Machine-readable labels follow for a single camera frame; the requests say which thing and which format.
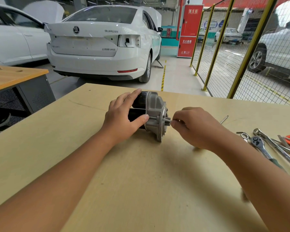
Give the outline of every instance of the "car wheel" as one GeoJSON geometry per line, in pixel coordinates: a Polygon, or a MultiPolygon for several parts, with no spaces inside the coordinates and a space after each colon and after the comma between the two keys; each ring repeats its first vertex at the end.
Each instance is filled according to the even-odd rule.
{"type": "Polygon", "coordinates": [[[257,48],[250,59],[248,70],[255,73],[263,71],[266,68],[264,66],[265,59],[266,49],[262,47],[257,48]]]}
{"type": "Polygon", "coordinates": [[[149,54],[148,56],[145,73],[139,77],[139,81],[142,83],[147,83],[150,79],[150,74],[151,74],[151,54],[149,54]]]}
{"type": "Polygon", "coordinates": [[[160,45],[160,51],[159,51],[159,54],[158,54],[156,60],[159,60],[160,59],[160,56],[161,56],[161,45],[160,45]]]}

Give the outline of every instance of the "car emblem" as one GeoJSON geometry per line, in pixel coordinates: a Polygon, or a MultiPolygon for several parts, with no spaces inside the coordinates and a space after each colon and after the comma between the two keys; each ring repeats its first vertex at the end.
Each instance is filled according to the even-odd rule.
{"type": "Polygon", "coordinates": [[[74,26],[74,27],[73,27],[73,32],[74,32],[75,34],[78,34],[78,33],[79,33],[79,27],[74,26]]]}

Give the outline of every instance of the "yellow pole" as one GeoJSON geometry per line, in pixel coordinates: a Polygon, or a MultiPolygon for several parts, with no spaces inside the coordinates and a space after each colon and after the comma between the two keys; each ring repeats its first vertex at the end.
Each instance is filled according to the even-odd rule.
{"type": "Polygon", "coordinates": [[[216,45],[216,49],[214,51],[214,55],[213,55],[213,58],[212,58],[212,61],[211,61],[211,65],[209,66],[209,70],[208,70],[208,73],[207,73],[207,76],[206,76],[206,79],[205,79],[205,82],[204,82],[204,87],[203,87],[203,89],[201,89],[202,91],[207,91],[207,85],[208,85],[208,82],[209,82],[209,78],[211,77],[211,73],[212,73],[212,70],[213,70],[213,67],[214,67],[214,63],[216,61],[217,54],[218,54],[221,42],[223,40],[224,31],[225,31],[225,29],[226,29],[226,27],[228,25],[228,21],[229,21],[230,15],[231,15],[231,11],[232,11],[232,7],[233,7],[233,4],[234,4],[234,1],[235,0],[230,0],[229,7],[228,7],[227,13],[226,13],[225,18],[224,18],[224,22],[223,22],[222,28],[220,30],[220,35],[219,35],[219,38],[218,38],[218,41],[217,41],[217,45],[216,45]]]}
{"type": "Polygon", "coordinates": [[[237,90],[238,86],[240,85],[240,82],[241,82],[243,75],[246,71],[246,68],[249,64],[249,61],[250,61],[252,55],[254,54],[254,51],[259,43],[259,40],[260,40],[261,35],[265,29],[265,26],[266,26],[271,14],[272,14],[274,8],[275,8],[276,3],[277,3],[277,0],[268,0],[267,5],[266,5],[266,7],[263,11],[263,14],[261,16],[261,19],[259,21],[259,24],[256,28],[255,33],[254,33],[254,36],[252,37],[252,40],[248,46],[248,49],[247,49],[246,54],[244,56],[244,59],[241,63],[241,66],[240,66],[240,68],[235,76],[235,79],[233,81],[233,84],[231,86],[231,89],[229,91],[227,98],[234,97],[236,90],[237,90]]]}
{"type": "Polygon", "coordinates": [[[212,5],[211,12],[209,14],[208,23],[207,23],[207,27],[206,27],[204,39],[203,39],[203,42],[202,42],[202,47],[201,47],[200,55],[199,55],[199,60],[198,60],[197,66],[195,68],[195,74],[194,74],[195,76],[198,76],[197,72],[198,72],[198,69],[199,69],[199,66],[200,66],[200,62],[201,62],[201,58],[202,58],[202,54],[203,54],[203,50],[204,50],[204,46],[205,46],[205,41],[206,41],[206,38],[207,38],[207,34],[208,34],[208,31],[209,31],[209,27],[211,25],[214,8],[215,8],[215,4],[212,5]]]}
{"type": "Polygon", "coordinates": [[[197,42],[198,42],[198,37],[199,37],[200,28],[201,28],[201,22],[202,22],[203,13],[204,13],[204,11],[202,11],[202,14],[201,14],[201,20],[200,20],[200,24],[199,24],[198,34],[197,34],[197,38],[195,39],[195,44],[194,44],[194,47],[193,47],[193,54],[192,54],[191,61],[190,61],[190,67],[192,67],[192,61],[193,61],[193,57],[194,57],[195,47],[197,46],[197,42]]]}

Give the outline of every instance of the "starter motor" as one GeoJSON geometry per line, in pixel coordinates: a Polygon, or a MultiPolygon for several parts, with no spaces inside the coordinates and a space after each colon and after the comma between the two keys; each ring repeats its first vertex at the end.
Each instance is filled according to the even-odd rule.
{"type": "Polygon", "coordinates": [[[157,92],[142,91],[130,108],[128,119],[134,121],[141,115],[148,114],[149,120],[140,127],[157,135],[157,141],[161,142],[167,126],[170,126],[171,118],[168,117],[166,102],[157,92]]]}

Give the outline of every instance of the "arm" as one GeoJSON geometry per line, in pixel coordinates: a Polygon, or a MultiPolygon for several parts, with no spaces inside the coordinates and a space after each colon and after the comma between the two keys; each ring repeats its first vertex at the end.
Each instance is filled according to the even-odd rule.
{"type": "Polygon", "coordinates": [[[202,108],[176,112],[171,126],[191,145],[216,153],[227,164],[270,231],[290,232],[287,173],[202,108]]]}
{"type": "Polygon", "coordinates": [[[148,115],[128,120],[129,108],[140,92],[124,93],[111,101],[98,133],[0,205],[0,232],[60,231],[103,157],[148,120],[148,115]]]}

